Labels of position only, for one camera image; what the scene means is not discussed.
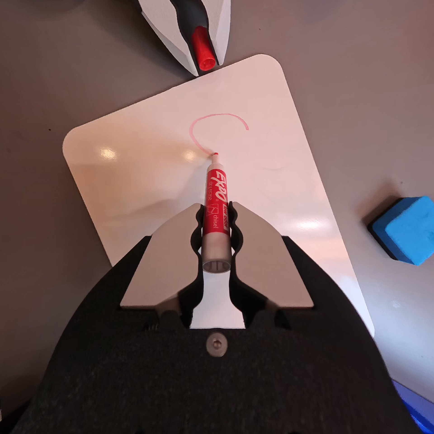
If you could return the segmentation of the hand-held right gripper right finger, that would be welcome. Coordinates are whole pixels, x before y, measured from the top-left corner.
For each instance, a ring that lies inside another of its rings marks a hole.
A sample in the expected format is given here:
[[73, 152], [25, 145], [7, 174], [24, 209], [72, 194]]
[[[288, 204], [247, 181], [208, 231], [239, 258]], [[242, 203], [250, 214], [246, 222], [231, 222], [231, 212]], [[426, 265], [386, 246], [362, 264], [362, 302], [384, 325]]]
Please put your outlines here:
[[229, 293], [249, 328], [258, 312], [312, 309], [314, 303], [282, 235], [238, 202], [230, 202]]

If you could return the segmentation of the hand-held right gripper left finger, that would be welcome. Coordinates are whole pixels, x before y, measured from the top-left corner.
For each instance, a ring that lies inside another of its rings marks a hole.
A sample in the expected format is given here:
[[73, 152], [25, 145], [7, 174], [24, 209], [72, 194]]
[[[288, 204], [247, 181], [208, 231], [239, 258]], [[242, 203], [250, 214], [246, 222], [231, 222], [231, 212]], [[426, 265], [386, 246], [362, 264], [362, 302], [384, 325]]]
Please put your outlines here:
[[190, 328], [203, 298], [204, 206], [194, 203], [163, 223], [151, 236], [120, 303], [122, 309], [174, 311]]

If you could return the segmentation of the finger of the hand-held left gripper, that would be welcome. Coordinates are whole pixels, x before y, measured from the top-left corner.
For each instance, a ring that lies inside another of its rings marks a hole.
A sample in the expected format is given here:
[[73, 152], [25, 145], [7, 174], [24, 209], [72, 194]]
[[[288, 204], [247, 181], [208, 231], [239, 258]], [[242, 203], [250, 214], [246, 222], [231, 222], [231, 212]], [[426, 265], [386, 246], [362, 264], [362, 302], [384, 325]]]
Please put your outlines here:
[[219, 66], [225, 61], [231, 28], [230, 0], [202, 0], [208, 17], [208, 35]]
[[198, 77], [187, 42], [178, 26], [177, 13], [169, 0], [139, 0], [142, 15], [171, 55], [193, 76]]

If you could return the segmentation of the red marker cap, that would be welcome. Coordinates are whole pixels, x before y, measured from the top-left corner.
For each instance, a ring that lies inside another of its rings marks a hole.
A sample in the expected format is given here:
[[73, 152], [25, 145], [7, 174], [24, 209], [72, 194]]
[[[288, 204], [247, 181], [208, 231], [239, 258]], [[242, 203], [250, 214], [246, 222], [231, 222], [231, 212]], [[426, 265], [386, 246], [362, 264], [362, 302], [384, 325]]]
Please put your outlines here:
[[209, 41], [208, 30], [197, 26], [191, 36], [194, 55], [200, 71], [207, 72], [216, 66], [216, 58]]

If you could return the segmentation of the white red-label whiteboard marker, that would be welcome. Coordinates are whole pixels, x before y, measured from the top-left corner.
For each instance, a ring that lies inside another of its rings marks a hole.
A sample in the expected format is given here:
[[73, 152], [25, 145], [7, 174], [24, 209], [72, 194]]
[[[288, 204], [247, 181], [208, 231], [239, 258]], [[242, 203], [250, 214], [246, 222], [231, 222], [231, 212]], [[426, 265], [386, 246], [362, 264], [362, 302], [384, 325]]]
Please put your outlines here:
[[227, 176], [218, 153], [207, 169], [201, 256], [203, 270], [223, 274], [231, 268], [232, 248], [229, 222]]

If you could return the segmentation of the white whiteboard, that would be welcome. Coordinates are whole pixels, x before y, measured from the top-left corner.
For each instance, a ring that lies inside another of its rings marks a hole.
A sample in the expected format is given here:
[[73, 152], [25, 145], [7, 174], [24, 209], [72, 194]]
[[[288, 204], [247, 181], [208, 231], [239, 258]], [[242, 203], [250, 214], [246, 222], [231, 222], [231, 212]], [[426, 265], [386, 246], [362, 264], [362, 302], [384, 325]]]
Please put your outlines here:
[[283, 68], [260, 54], [71, 130], [63, 155], [111, 265], [203, 203], [207, 151], [237, 201], [289, 236], [375, 328]]

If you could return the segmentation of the blue whiteboard eraser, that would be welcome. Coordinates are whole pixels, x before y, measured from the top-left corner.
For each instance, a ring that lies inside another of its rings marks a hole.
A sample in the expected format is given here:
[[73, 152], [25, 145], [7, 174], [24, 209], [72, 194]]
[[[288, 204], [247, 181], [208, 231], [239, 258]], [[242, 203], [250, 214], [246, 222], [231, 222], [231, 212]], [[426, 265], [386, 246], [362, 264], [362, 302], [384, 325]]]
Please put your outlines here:
[[428, 196], [397, 199], [367, 225], [394, 260], [419, 266], [434, 253], [434, 203]]

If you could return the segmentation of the blue plastic bin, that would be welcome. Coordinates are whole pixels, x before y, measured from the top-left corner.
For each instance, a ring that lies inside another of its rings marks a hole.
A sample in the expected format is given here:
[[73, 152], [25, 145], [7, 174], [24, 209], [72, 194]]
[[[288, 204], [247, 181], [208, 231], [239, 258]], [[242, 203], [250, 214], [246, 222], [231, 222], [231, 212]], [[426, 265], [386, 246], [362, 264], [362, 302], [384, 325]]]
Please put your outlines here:
[[395, 380], [392, 382], [420, 430], [426, 434], [433, 434], [434, 404]]

